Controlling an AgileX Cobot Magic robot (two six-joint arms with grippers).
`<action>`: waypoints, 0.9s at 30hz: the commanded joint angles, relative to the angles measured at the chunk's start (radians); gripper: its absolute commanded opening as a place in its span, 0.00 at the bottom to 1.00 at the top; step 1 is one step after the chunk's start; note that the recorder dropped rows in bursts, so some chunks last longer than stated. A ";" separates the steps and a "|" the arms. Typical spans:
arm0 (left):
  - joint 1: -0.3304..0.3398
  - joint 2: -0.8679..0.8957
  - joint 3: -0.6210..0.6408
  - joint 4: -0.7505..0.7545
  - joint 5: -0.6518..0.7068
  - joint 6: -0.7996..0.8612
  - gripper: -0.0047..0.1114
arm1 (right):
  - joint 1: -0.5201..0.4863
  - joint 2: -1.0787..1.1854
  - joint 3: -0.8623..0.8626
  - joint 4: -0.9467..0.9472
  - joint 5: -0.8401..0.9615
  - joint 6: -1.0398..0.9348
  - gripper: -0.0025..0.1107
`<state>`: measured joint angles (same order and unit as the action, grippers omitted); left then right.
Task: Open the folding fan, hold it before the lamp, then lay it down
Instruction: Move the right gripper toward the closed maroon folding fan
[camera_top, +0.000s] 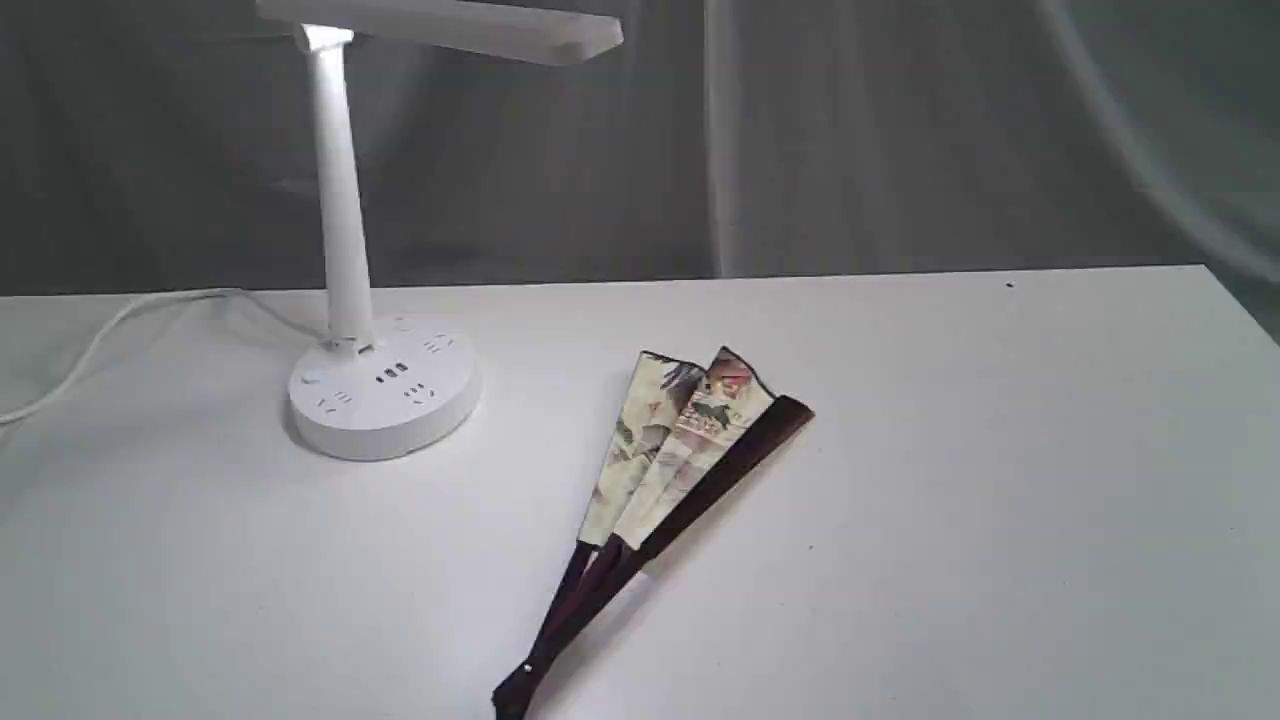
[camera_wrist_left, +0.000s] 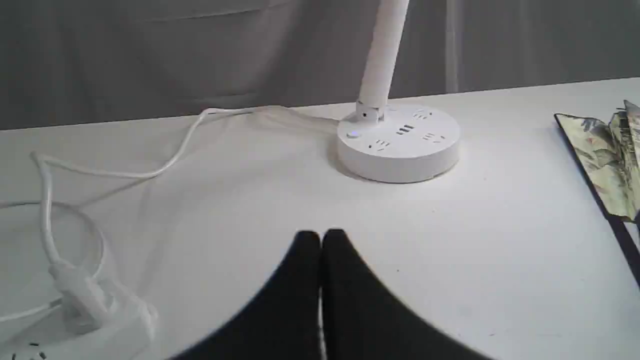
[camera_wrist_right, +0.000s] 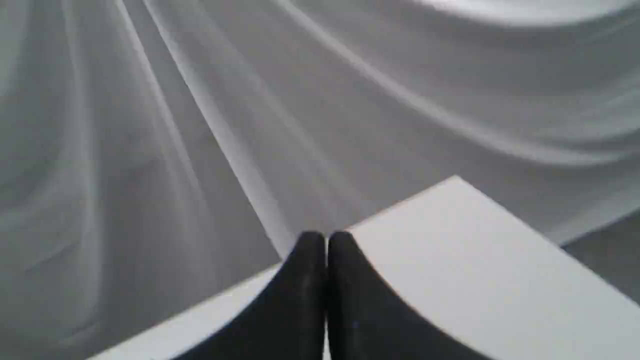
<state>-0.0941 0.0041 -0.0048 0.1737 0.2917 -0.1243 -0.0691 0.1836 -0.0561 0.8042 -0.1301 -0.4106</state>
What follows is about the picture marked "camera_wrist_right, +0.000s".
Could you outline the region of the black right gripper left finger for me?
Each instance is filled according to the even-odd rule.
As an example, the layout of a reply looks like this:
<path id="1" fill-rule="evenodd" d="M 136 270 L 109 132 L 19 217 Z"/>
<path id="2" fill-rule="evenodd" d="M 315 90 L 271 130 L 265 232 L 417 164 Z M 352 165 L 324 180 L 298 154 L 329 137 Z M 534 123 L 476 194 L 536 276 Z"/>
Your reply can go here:
<path id="1" fill-rule="evenodd" d="M 325 339 L 327 249 L 318 231 L 295 246 L 258 296 L 179 360 L 321 360 Z"/>

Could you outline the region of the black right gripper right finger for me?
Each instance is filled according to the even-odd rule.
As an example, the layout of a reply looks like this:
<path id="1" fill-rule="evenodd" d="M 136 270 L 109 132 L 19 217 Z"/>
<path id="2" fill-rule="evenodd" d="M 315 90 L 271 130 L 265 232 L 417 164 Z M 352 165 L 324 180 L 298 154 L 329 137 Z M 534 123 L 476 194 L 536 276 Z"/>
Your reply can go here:
<path id="1" fill-rule="evenodd" d="M 334 360 L 486 358 L 402 300 L 348 231 L 327 244 L 327 339 Z"/>

